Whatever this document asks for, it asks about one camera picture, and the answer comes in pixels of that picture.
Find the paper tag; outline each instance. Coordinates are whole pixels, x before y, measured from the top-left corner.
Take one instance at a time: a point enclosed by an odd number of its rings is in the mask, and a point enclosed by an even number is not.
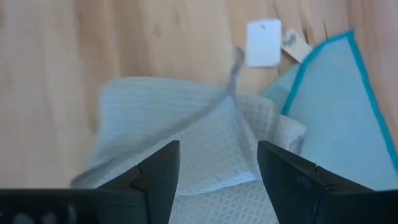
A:
[[[250,67],[278,66],[282,41],[280,20],[253,21],[246,28],[246,64]]]
[[[282,38],[282,49],[300,63],[303,63],[305,57],[312,51],[312,47],[293,29],[289,29]]]

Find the white tag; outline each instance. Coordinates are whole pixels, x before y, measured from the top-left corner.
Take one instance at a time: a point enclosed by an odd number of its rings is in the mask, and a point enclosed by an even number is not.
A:
[[[289,29],[283,37],[282,49],[300,63],[303,63],[305,57],[312,51],[312,48],[293,29]]]
[[[275,67],[280,63],[282,24],[278,19],[248,23],[246,64],[249,67]]]

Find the wood grain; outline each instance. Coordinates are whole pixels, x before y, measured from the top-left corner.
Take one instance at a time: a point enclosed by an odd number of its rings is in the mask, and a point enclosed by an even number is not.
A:
[[[255,19],[277,17],[311,45],[355,27],[397,142],[397,9],[395,0],[0,0],[0,187],[64,187],[83,171],[110,79],[225,85]],[[259,93],[293,63],[245,68],[239,89]]]

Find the teal trim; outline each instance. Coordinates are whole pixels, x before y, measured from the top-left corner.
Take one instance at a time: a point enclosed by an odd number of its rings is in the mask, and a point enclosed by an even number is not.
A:
[[[380,111],[380,107],[377,103],[376,95],[373,92],[372,86],[369,82],[368,71],[366,70],[365,64],[363,62],[361,52],[359,51],[358,45],[356,44],[354,33],[351,32],[347,36],[349,45],[351,46],[351,50],[353,51],[356,64],[358,66],[359,72],[361,72],[362,82],[365,87],[366,93],[368,94],[369,101],[371,103],[373,113],[376,116],[377,122],[379,123],[380,131],[384,137],[384,141],[386,142],[388,153],[390,154],[392,163],[398,175],[398,155],[397,151],[394,147],[394,142],[392,141],[392,137],[390,131],[388,130],[388,126],[386,120],[383,117],[383,114]]]
[[[352,53],[354,55],[356,64],[359,69],[359,72],[361,73],[362,82],[365,87],[366,93],[368,95],[370,104],[372,106],[373,113],[377,119],[377,122],[379,123],[381,133],[384,137],[384,141],[386,142],[388,153],[390,154],[392,163],[393,163],[396,173],[398,175],[397,151],[394,147],[394,142],[392,141],[392,137],[391,137],[390,131],[388,129],[386,120],[384,119],[384,117],[380,111],[379,105],[377,103],[376,95],[374,94],[372,86],[369,82],[368,71],[366,70],[365,64],[364,64],[362,56],[361,56],[361,52],[359,51],[359,48],[358,48],[358,45],[355,42],[353,30],[346,32],[344,34],[338,35],[336,37],[333,37],[331,39],[328,39],[324,43],[315,47],[315,49],[307,56],[307,58],[303,61],[303,64],[300,66],[300,68],[297,72],[297,76],[293,82],[292,90],[290,91],[290,93],[286,99],[285,105],[282,108],[282,114],[287,116],[287,114],[289,113],[290,108],[292,107],[294,98],[296,97],[297,92],[299,91],[300,85],[303,82],[303,78],[304,78],[305,72],[308,68],[308,65],[312,62],[312,60],[319,54],[319,52],[322,50],[322,48],[324,48],[324,46],[326,46],[327,44],[330,44],[332,42],[335,42],[337,40],[344,39],[344,38],[346,38],[348,40],[349,45],[351,47]]]

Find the microfiber cloth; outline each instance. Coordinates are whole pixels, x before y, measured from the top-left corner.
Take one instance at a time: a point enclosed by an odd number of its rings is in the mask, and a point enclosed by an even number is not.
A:
[[[261,182],[257,143],[267,140],[299,152],[306,128],[281,116],[270,100],[236,93],[235,67],[225,89],[151,77],[110,81],[101,95],[90,169],[72,187],[99,187],[179,140],[170,223],[276,222]]]
[[[301,156],[374,190],[398,188],[398,159],[350,31],[320,44],[263,94],[308,128]]]

